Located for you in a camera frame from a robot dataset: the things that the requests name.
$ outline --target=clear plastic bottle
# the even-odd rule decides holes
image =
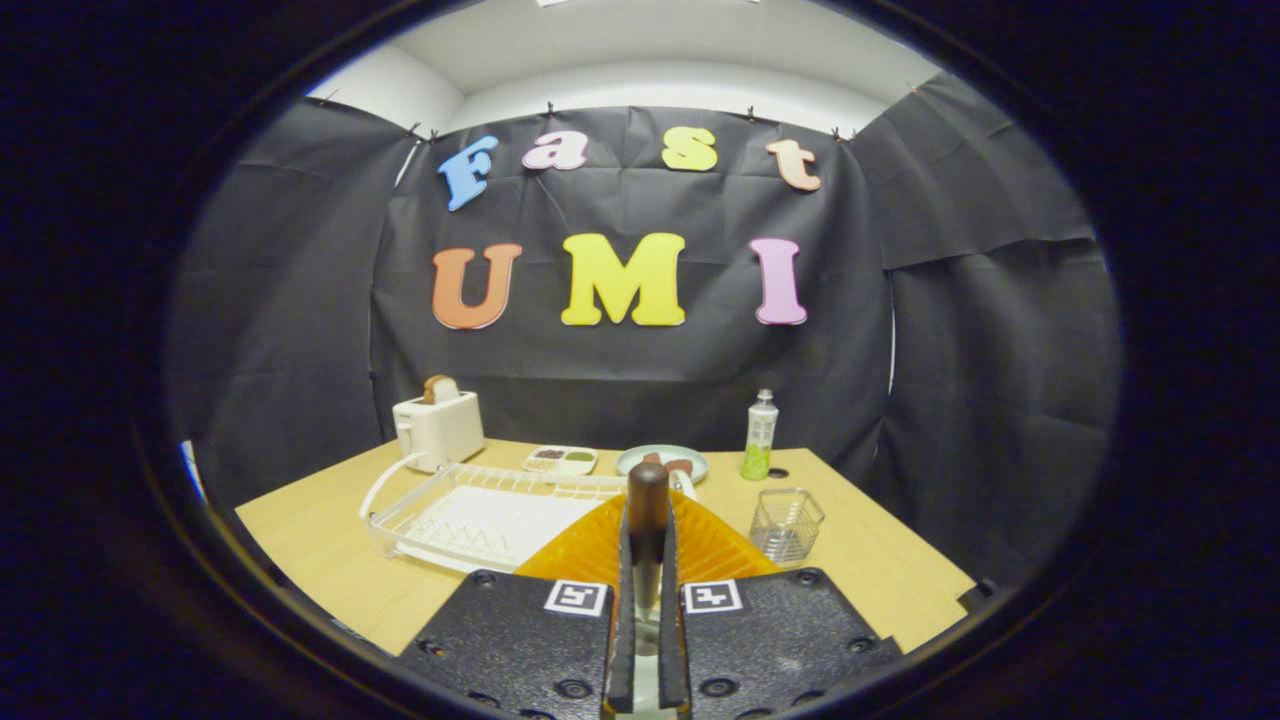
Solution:
[[[763,480],[769,474],[773,428],[778,424],[773,392],[762,389],[755,397],[755,405],[746,410],[746,456],[742,459],[742,477],[748,480]]]

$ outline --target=plate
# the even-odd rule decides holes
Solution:
[[[694,484],[700,483],[701,479],[707,477],[707,470],[710,468],[707,462],[707,457],[696,450],[689,450],[687,447],[680,447],[678,445],[641,445],[640,447],[632,447],[622,455],[618,455],[618,473],[626,475],[631,471],[631,468],[639,465],[644,460],[644,456],[650,452],[657,452],[663,464],[671,462],[672,460],[689,460],[692,462],[694,471],[689,475]]]
[[[567,445],[544,445],[534,448],[521,465],[530,473],[550,473],[553,475],[585,475],[595,468],[599,455],[590,447],[571,447]]]

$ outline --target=foam letter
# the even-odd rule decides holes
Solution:
[[[792,259],[800,246],[790,240],[762,237],[750,242],[760,258],[760,284],[764,304],[755,310],[755,319],[765,325],[799,325],[809,318],[796,300],[796,270]]]
[[[493,150],[497,146],[498,138],[486,135],[466,146],[462,152],[440,163],[440,168],[436,172],[449,182],[451,213],[484,192],[488,183],[476,176],[488,174],[493,169],[493,160],[489,159],[489,154],[485,150]]]
[[[572,170],[586,163],[586,135],[575,131],[549,132],[534,141],[538,147],[525,152],[530,170]]]
[[[707,128],[675,127],[662,136],[667,146],[662,161],[676,170],[709,170],[716,167],[716,136]]]
[[[570,284],[568,307],[561,313],[566,325],[594,325],[600,322],[595,293],[614,324],[621,323],[640,293],[640,302],[631,313],[637,325],[678,325],[685,322],[676,296],[676,256],[685,249],[678,234],[655,232],[644,236],[631,260],[623,268],[608,238],[582,233],[564,240],[564,250],[573,256],[573,279]]]
[[[476,256],[475,251],[454,247],[436,252],[431,259],[435,263],[435,291],[431,295],[435,319],[447,328],[477,331],[500,318],[507,309],[511,264],[521,252],[521,247],[511,242],[485,249],[484,256],[489,259],[489,290],[480,305],[462,304],[462,274],[467,270],[467,263]]]
[[[780,140],[764,146],[765,150],[778,156],[778,173],[787,184],[796,190],[813,192],[822,187],[822,178],[810,176],[805,170],[805,161],[813,163],[813,152],[803,150],[794,140]]]

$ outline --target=black cloth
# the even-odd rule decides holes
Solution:
[[[1105,258],[1053,161],[955,77],[852,146],[896,333],[876,465],[852,479],[975,579],[1012,584],[1106,451],[1121,348]]]
[[[173,286],[165,383],[210,496],[236,506],[380,442],[369,282],[413,145],[305,100],[209,199]]]
[[[668,168],[663,133],[708,128],[718,161],[709,172]],[[586,164],[529,170],[524,154],[543,133],[580,131]],[[457,211],[436,169],[492,135],[486,190]],[[796,140],[814,152],[817,192],[792,188],[764,145]],[[778,447],[810,447],[847,477],[864,474],[888,387],[888,286],[867,229],[867,190],[847,145],[829,135],[744,117],[682,109],[609,108],[490,123],[424,146],[404,172],[374,273],[379,414],[447,373],[480,396],[485,433],[507,439],[626,448],[666,442],[741,450],[746,409],[762,387],[781,407]],[[567,327],[576,233],[602,233],[626,263],[649,233],[681,236],[678,327]],[[786,238],[795,258],[801,325],[764,325],[760,265],[748,243]],[[488,287],[484,249],[518,243],[504,314],[479,331],[443,327],[431,314],[431,258],[476,252],[463,300]]]

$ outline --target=green liquid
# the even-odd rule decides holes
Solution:
[[[769,448],[759,445],[746,446],[742,459],[742,477],[748,480],[763,480],[769,474]]]

